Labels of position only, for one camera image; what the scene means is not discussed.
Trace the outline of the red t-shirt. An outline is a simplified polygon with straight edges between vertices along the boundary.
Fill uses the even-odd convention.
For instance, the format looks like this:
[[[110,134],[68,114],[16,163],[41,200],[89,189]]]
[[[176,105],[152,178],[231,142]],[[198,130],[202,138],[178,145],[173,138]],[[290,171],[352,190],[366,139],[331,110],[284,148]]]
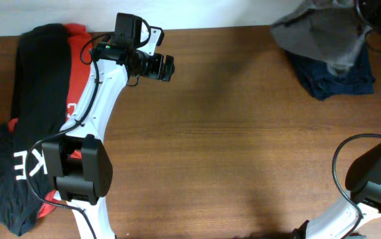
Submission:
[[[27,151],[41,138],[57,133],[74,113],[86,86],[91,36],[84,25],[49,24],[37,27],[20,37],[15,70],[15,89],[11,120],[7,127],[15,137],[13,157],[15,180],[29,176],[46,202],[38,202],[35,218],[55,209],[55,191],[47,181],[44,157],[39,149]]]

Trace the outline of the grey shorts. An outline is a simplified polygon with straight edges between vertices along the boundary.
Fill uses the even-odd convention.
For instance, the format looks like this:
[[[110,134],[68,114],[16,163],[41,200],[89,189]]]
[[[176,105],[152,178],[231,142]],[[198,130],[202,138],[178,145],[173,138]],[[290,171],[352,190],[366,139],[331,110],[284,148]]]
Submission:
[[[371,29],[354,10],[354,1],[303,0],[297,8],[270,25],[284,50],[323,62],[335,76],[355,66]]]

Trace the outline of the black t-shirt white lettering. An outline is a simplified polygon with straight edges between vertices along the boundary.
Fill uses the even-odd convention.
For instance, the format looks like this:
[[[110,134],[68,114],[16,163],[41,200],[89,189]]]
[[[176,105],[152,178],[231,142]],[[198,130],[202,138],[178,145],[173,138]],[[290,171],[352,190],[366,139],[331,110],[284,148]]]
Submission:
[[[22,236],[37,223],[39,200],[51,190],[44,155],[34,144],[66,121],[72,57],[64,25],[21,35],[11,106],[14,125],[0,125],[0,222]]]

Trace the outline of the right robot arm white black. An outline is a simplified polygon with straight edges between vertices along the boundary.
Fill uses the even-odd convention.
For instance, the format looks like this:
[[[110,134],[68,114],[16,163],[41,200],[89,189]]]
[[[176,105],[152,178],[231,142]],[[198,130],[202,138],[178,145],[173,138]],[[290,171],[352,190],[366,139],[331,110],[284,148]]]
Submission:
[[[355,1],[354,8],[363,23],[381,33],[381,1]],[[341,194],[339,200],[318,217],[294,229],[290,238],[358,238],[358,228],[381,217],[381,143],[353,161],[344,186],[337,177],[337,159],[341,149],[361,138],[381,139],[381,134],[353,135],[339,144],[331,169],[334,184]]]

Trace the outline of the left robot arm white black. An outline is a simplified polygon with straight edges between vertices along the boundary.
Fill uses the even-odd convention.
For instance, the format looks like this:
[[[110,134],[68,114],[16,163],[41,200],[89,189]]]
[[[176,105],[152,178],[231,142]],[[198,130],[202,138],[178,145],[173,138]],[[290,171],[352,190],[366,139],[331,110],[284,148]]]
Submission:
[[[174,58],[155,51],[164,31],[118,13],[114,31],[90,50],[90,75],[76,109],[56,135],[41,142],[50,186],[72,210],[81,238],[115,238],[106,195],[113,166],[104,147],[112,110],[131,77],[168,82]]]

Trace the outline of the folded navy blue garment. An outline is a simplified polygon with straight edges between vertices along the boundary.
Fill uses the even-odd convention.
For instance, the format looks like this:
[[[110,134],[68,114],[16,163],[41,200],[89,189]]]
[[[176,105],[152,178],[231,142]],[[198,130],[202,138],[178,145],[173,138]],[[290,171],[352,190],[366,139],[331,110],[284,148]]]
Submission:
[[[374,93],[376,81],[372,74],[368,48],[364,44],[355,65],[340,76],[329,72],[327,64],[304,56],[285,52],[300,85],[316,100],[336,95],[366,95]]]

